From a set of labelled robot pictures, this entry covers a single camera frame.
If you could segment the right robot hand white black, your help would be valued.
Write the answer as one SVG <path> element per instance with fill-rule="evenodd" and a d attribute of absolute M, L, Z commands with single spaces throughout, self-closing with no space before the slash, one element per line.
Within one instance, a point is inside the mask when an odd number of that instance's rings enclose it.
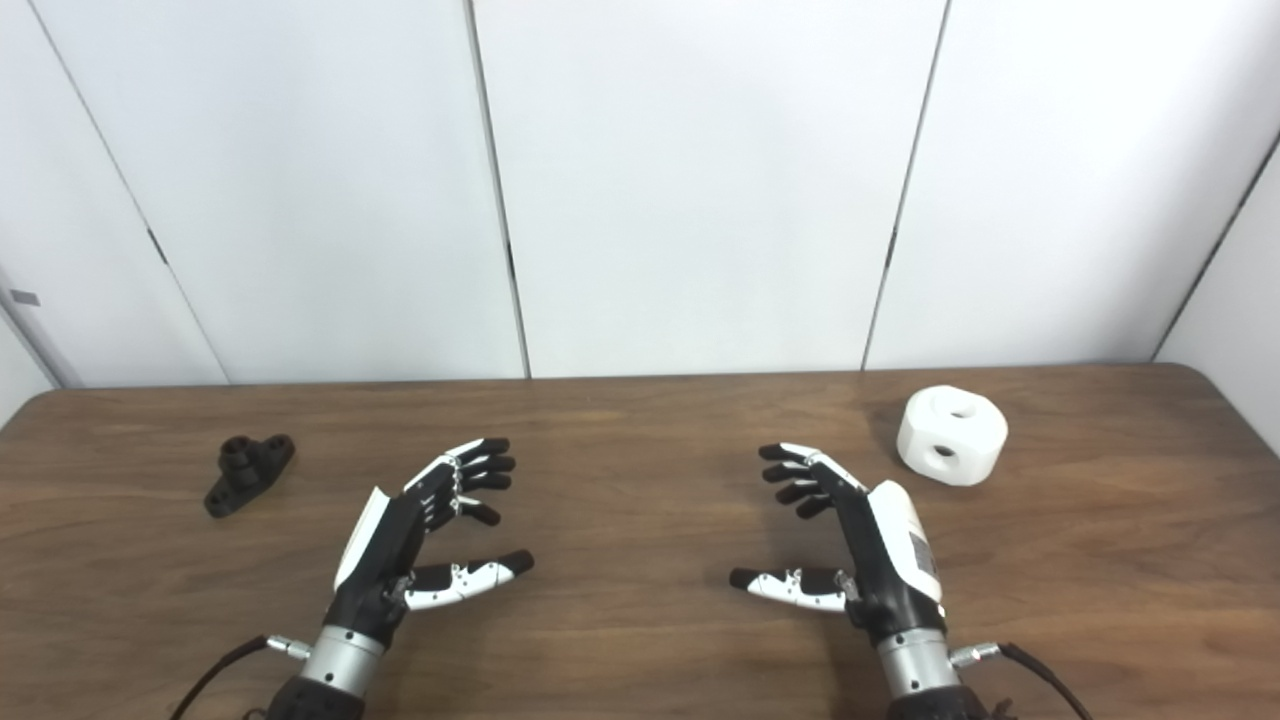
<path fill-rule="evenodd" d="M 942 591 L 928 539 L 910 496 L 893 480 L 864 486 L 828 454 L 780 442 L 759 448 L 776 500 L 801 519 L 832 510 L 852 569 L 760 571 L 735 568 L 730 584 L 767 600 L 845 612 L 872 644 L 909 632 L 946 634 Z"/>

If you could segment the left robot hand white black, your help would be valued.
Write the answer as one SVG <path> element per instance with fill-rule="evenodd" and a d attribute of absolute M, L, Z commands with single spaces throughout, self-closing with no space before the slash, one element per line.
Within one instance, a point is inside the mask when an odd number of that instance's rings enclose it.
<path fill-rule="evenodd" d="M 508 489 L 513 469 L 507 438 L 480 438 L 433 459 L 396 496 L 372 489 L 340 557 L 324 626 L 388 650 L 410 612 L 463 602 L 531 570 L 535 560 L 526 550 L 467 562 L 417 562 L 425 539 L 454 519 L 498 525 L 499 512 L 471 492 Z"/>

